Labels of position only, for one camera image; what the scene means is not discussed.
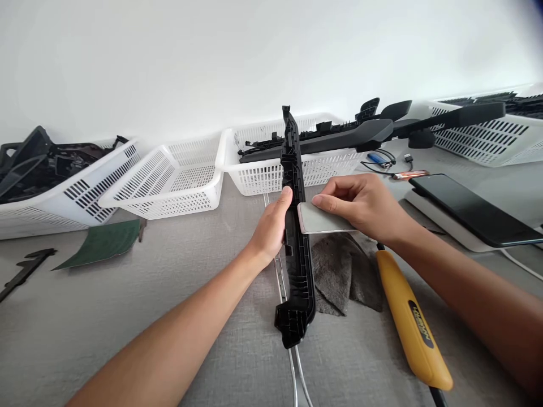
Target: human hand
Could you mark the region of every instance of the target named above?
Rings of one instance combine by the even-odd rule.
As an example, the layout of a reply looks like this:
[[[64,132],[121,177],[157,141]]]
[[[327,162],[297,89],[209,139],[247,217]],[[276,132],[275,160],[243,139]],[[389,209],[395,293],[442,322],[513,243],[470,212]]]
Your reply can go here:
[[[363,234],[387,246],[421,228],[376,174],[332,177],[313,198],[318,208],[347,219]]]
[[[264,210],[253,237],[245,248],[251,256],[262,261],[262,268],[273,260],[283,245],[285,215],[291,202],[292,189],[284,187],[279,199],[270,203]]]

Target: human arm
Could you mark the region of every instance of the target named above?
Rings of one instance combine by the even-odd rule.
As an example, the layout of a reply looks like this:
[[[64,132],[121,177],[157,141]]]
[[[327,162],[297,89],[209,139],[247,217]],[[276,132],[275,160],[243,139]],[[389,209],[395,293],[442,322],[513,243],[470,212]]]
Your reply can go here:
[[[543,396],[541,300],[416,223],[374,174],[330,179],[313,203],[401,256],[528,393]]]
[[[239,255],[124,347],[68,407],[177,406],[239,300],[279,252],[291,201],[286,187]]]

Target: white plastic basket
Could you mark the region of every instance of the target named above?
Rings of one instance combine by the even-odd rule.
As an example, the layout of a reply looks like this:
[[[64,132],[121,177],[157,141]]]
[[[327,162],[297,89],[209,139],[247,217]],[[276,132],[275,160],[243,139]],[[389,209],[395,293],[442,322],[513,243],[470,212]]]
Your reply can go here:
[[[215,168],[218,137],[161,145],[100,199],[145,219],[168,218],[219,206],[223,173]]]
[[[315,130],[316,124],[321,122],[332,121],[333,124],[345,122],[329,113],[297,116],[295,120],[300,132]],[[284,136],[283,119],[229,128],[221,134],[215,165],[222,171],[228,172],[243,195],[258,195],[281,190],[283,167],[279,158],[239,163],[238,150],[245,146],[245,141],[271,140],[272,132],[277,132],[278,136]],[[304,185],[309,187],[326,184],[330,177],[352,174],[363,155],[364,153],[357,153],[355,149],[302,155]]]
[[[102,194],[140,159],[136,140],[37,197],[0,205],[0,240],[51,235],[99,226],[115,209],[98,204]],[[113,143],[98,143],[111,147]]]
[[[464,97],[477,98],[502,92],[516,92],[521,97],[536,96],[543,94],[543,84],[518,86]],[[428,106],[428,117],[460,108],[436,101],[424,104]],[[506,115],[502,119],[434,133],[437,147],[485,167],[543,161],[543,120],[540,119]]]

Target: fingernail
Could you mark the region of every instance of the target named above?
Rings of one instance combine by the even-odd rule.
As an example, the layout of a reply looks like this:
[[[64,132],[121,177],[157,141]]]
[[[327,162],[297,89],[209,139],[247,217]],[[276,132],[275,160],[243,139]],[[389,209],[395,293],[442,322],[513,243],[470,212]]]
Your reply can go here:
[[[319,206],[322,202],[322,195],[315,195],[311,201],[315,206]]]

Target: smartphone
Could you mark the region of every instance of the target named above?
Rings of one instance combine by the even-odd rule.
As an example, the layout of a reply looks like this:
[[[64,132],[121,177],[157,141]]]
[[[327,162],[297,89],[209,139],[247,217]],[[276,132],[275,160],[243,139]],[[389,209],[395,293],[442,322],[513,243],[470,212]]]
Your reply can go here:
[[[304,235],[356,231],[356,228],[347,220],[324,212],[311,202],[298,204],[298,219],[300,219],[300,229]]]
[[[543,242],[543,235],[476,193],[449,178],[435,174],[409,180],[414,191],[429,199],[485,244],[500,248]]]

